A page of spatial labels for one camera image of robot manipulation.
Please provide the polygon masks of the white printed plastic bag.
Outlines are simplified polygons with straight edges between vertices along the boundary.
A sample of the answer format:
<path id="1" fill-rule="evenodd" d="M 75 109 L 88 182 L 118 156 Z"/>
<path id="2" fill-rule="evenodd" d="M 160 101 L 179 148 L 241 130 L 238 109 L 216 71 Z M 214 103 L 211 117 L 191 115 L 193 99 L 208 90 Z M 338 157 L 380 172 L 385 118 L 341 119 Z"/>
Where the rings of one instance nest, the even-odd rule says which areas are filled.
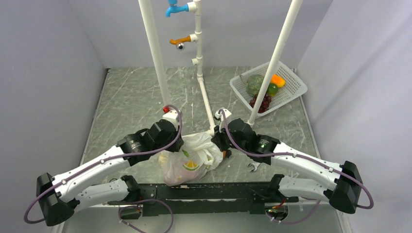
<path id="1" fill-rule="evenodd" d="M 182 139 L 184 144 L 180 151 L 164 150 L 158 159 L 163 181 L 168 186 L 199 180 L 216 169 L 225 158 L 207 132 L 185 135 Z"/>

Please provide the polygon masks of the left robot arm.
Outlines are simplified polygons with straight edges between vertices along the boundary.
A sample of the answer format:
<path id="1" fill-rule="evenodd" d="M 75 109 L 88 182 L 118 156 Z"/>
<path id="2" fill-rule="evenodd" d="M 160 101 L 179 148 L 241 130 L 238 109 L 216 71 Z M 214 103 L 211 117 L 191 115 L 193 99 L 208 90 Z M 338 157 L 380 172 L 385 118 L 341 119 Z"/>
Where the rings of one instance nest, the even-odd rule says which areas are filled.
<path id="1" fill-rule="evenodd" d="M 110 183 L 99 180 L 149 160 L 158 152 L 178 152 L 183 145 L 182 121 L 161 119 L 150 128 L 126 135 L 108 151 L 63 174 L 44 173 L 37 178 L 36 198 L 47 226 L 58 225 L 75 212 L 102 202 L 132 204 L 141 189 L 131 175 Z"/>

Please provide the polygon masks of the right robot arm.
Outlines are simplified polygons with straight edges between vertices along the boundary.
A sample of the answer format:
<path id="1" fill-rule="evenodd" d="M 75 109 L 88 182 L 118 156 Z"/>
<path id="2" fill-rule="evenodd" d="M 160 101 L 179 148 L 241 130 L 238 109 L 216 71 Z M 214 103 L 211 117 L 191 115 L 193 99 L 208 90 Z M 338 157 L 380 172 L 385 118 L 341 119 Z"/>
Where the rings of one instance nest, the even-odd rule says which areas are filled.
<path id="1" fill-rule="evenodd" d="M 304 175 L 304 178 L 293 178 L 275 174 L 268 187 L 271 200 L 289 197 L 317 199 L 347 214 L 355 213 L 360 207 L 358 201 L 364 185 L 353 162 L 339 164 L 315 158 L 279 139 L 257 134 L 241 119 L 231 121 L 227 128 L 221 122 L 213 131 L 211 141 L 221 151 L 237 149 L 257 163 L 283 166 Z"/>

